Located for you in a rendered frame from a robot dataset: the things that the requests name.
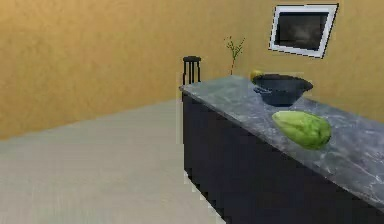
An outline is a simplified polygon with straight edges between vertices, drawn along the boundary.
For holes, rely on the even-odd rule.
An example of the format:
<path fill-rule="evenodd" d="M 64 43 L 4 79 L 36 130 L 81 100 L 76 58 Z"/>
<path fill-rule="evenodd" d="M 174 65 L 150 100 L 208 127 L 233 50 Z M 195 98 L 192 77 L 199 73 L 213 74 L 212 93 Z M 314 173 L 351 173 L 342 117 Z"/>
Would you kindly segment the dark blue pan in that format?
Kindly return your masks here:
<path fill-rule="evenodd" d="M 252 79 L 254 91 L 262 100 L 275 107 L 292 106 L 313 85 L 300 77 L 280 74 L 263 74 Z"/>

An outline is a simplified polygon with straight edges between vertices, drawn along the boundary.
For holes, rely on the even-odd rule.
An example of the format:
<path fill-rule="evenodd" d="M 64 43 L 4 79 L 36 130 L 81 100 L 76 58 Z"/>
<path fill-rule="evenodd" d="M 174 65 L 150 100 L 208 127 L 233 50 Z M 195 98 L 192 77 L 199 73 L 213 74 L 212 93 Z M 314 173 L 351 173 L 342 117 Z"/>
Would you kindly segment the thin green plant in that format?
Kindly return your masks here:
<path fill-rule="evenodd" d="M 239 43 L 235 43 L 231 36 L 228 36 L 224 39 L 225 46 L 231 51 L 231 68 L 230 74 L 233 74 L 237 57 L 242 53 L 243 45 L 246 38 L 243 38 Z"/>

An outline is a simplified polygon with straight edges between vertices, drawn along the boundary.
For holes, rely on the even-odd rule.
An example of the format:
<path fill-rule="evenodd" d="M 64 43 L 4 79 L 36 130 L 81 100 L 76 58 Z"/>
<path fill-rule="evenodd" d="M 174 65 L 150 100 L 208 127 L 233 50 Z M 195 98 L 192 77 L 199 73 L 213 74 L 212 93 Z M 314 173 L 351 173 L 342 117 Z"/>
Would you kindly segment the black counter with marble top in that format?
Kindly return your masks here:
<path fill-rule="evenodd" d="M 305 97 L 332 137 L 306 150 L 244 77 L 181 88 L 184 169 L 226 224 L 384 224 L 384 124 Z"/>

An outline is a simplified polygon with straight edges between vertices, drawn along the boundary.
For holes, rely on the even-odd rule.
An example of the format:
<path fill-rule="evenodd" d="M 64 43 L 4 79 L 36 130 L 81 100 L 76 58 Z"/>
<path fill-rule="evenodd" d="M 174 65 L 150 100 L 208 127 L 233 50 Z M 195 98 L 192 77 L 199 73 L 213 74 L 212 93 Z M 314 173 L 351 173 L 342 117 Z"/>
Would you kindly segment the green lettuce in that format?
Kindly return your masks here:
<path fill-rule="evenodd" d="M 328 121 L 308 112 L 278 111 L 272 120 L 282 133 L 305 149 L 318 150 L 331 139 Z"/>

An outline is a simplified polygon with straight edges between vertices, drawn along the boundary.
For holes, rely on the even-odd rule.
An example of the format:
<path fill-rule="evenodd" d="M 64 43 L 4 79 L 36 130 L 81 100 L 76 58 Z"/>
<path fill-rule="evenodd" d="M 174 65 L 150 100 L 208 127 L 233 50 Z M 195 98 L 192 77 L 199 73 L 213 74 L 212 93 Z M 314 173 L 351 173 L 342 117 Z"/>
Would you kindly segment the white framed dark picture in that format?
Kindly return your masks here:
<path fill-rule="evenodd" d="M 277 5 L 269 49 L 322 59 L 338 8 L 338 3 Z"/>

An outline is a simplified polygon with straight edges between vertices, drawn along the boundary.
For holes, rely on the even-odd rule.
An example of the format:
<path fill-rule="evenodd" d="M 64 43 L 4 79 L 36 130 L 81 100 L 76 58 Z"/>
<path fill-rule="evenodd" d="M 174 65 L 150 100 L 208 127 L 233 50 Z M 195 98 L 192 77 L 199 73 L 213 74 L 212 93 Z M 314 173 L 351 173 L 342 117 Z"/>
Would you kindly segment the black stool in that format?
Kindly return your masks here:
<path fill-rule="evenodd" d="M 182 84 L 192 84 L 201 81 L 201 58 L 199 56 L 183 57 Z"/>

